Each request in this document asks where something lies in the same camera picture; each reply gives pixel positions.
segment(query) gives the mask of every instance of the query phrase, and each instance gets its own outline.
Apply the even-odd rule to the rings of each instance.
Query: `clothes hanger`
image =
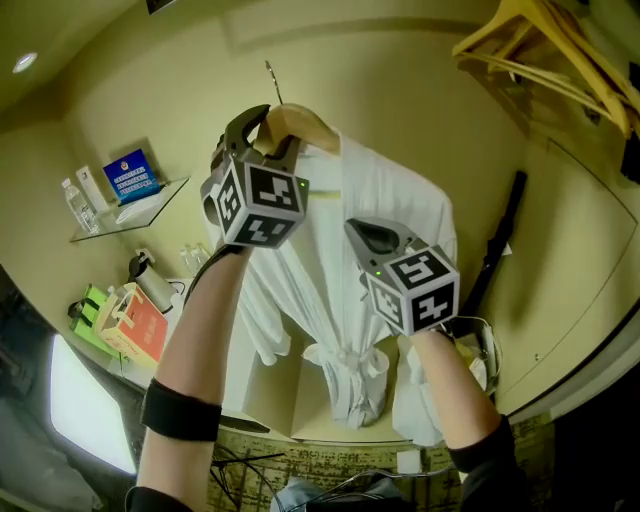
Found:
[[[535,27],[529,20],[521,20],[518,28],[516,29],[513,37],[509,39],[504,45],[498,48],[493,56],[497,59],[508,59],[522,46],[529,36],[533,33]],[[489,64],[489,73],[495,68],[495,64]]]
[[[524,64],[519,64],[510,60],[498,59],[490,55],[482,55],[475,52],[462,52],[460,56],[463,58],[475,59],[486,62],[488,64],[492,64],[494,66],[494,71],[509,71],[516,75],[527,78],[532,82],[544,85],[545,87],[559,92],[560,94],[563,94],[564,96],[577,101],[585,107],[590,108],[591,110],[597,112],[610,121],[613,121],[611,113],[606,108],[599,105],[596,100],[594,100],[586,92],[576,87],[573,82],[571,82],[571,80],[564,75],[551,73],[549,71],[533,68],[531,66],[525,66]]]
[[[294,103],[285,103],[269,111],[258,129],[253,147],[263,154],[271,154],[289,135],[332,155],[340,154],[340,137],[311,110]]]
[[[638,137],[640,137],[640,114],[638,114],[638,112],[631,112],[631,124]]]
[[[502,0],[493,19],[464,41],[458,43],[453,49],[453,55],[457,56],[462,52],[473,51],[474,48],[494,37],[497,31],[504,29],[521,17],[527,19],[547,36],[577,68],[610,113],[613,123],[620,128],[623,135],[628,139],[631,136],[631,124],[624,106],[587,56],[575,46],[569,36],[558,26],[558,23],[542,0]]]
[[[563,30],[569,39],[580,50],[591,59],[596,66],[616,85],[620,92],[624,94],[636,112],[640,113],[640,92],[636,89],[631,82],[618,71],[618,68],[613,66],[605,57],[602,56],[578,31],[575,30],[577,24],[573,15],[561,6],[556,6],[552,2],[543,0],[547,8],[557,21],[560,28]]]

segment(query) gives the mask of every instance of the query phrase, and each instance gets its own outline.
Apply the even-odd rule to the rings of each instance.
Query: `patterned floor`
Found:
[[[545,422],[542,418],[534,418],[515,425],[513,431],[516,438],[516,457],[520,467],[527,473],[534,510],[547,510],[554,467],[553,424]],[[396,452],[413,448],[410,443],[349,447],[295,444],[229,431],[221,432],[218,441],[239,457],[284,453],[282,457],[254,464],[276,490],[283,488],[290,476],[300,476],[329,489],[367,469],[384,468],[395,472]],[[444,468],[449,463],[449,455],[445,448],[423,450],[425,470]],[[231,497],[240,503],[239,510],[269,510],[271,491],[244,464],[229,466],[226,478]],[[399,481],[398,487],[407,496],[412,497],[418,511],[448,512],[459,508],[460,481],[455,471],[448,471],[429,480]],[[207,502],[208,510],[212,512],[238,510],[213,479],[209,482]]]

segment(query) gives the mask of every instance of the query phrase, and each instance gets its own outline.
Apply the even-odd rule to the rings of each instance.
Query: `electric kettle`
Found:
[[[171,297],[177,293],[176,289],[153,269],[144,253],[140,253],[129,262],[127,282],[134,281],[163,314],[171,309]]]

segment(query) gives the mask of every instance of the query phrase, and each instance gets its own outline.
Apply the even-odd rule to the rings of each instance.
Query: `water bottle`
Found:
[[[62,188],[64,188],[64,197],[67,200],[67,204],[76,216],[78,224],[90,235],[97,234],[100,231],[98,220],[78,187],[72,185],[71,180],[67,178],[62,182]]]
[[[191,248],[189,252],[191,254],[191,257],[198,264],[198,270],[200,270],[209,259],[209,255],[206,253],[206,251],[204,251],[202,244],[198,244],[195,247]]]
[[[180,257],[182,258],[182,262],[184,266],[187,267],[187,271],[191,275],[191,277],[195,277],[198,273],[198,262],[191,255],[191,248],[187,245],[180,249]]]

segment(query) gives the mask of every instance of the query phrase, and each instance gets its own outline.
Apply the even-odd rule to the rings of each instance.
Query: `blue sign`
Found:
[[[118,158],[104,168],[120,204],[130,203],[156,194],[160,185],[141,149]]]

